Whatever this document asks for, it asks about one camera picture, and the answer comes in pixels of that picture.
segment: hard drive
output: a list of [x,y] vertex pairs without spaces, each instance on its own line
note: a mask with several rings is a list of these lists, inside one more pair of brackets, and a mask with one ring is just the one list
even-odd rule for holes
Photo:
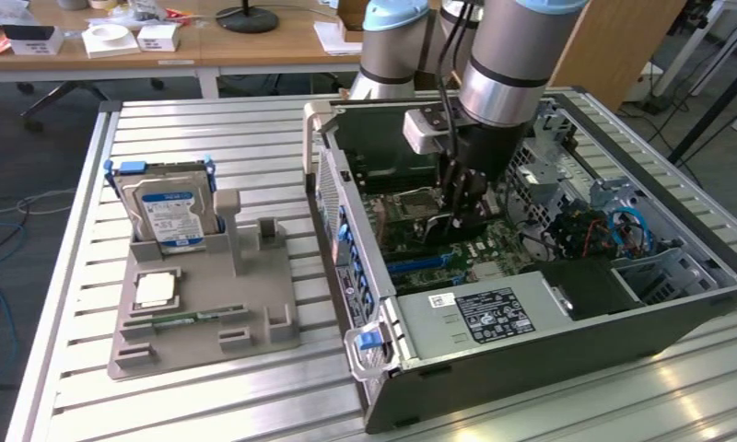
[[221,230],[211,202],[211,161],[127,161],[113,171],[107,160],[103,167],[131,220],[134,240],[157,241],[165,254],[202,249],[203,236]]

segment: black lamp base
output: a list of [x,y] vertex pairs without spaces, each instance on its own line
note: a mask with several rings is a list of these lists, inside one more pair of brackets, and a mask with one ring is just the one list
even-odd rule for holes
[[247,15],[241,7],[229,7],[217,13],[218,16],[229,14],[226,17],[217,18],[218,25],[231,32],[242,34],[259,34],[278,27],[278,16],[266,9],[258,7],[247,8]]

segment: side panel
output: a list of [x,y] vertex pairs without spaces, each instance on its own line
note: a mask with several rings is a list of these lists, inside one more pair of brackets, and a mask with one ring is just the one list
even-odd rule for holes
[[737,292],[398,374],[367,409],[370,434],[654,355],[734,304]]

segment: robotic arm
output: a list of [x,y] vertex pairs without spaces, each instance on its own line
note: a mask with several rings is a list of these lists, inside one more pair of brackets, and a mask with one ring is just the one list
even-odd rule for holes
[[[415,71],[438,76],[450,70],[462,72],[458,97],[409,110],[403,120],[413,150],[439,154],[439,204],[449,216],[435,217],[429,226],[431,242],[471,237],[485,226],[491,214],[481,203],[483,194],[489,183],[501,178],[525,137],[586,2],[485,0],[478,8],[453,1],[438,13],[429,10],[426,0],[367,3],[363,53],[350,99],[411,97]],[[462,8],[477,12],[466,17]],[[462,32],[462,36],[447,46],[450,32]],[[471,51],[457,52],[453,66],[458,43]]]

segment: white paper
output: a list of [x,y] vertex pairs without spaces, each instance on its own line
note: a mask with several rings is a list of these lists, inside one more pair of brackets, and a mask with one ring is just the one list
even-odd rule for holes
[[362,51],[363,43],[347,43],[341,37],[337,23],[314,21],[314,30],[319,37],[321,48],[330,55],[354,55]]
[[26,10],[23,0],[0,0],[0,25],[37,26],[35,18]]
[[338,0],[318,0],[319,5],[338,9]]

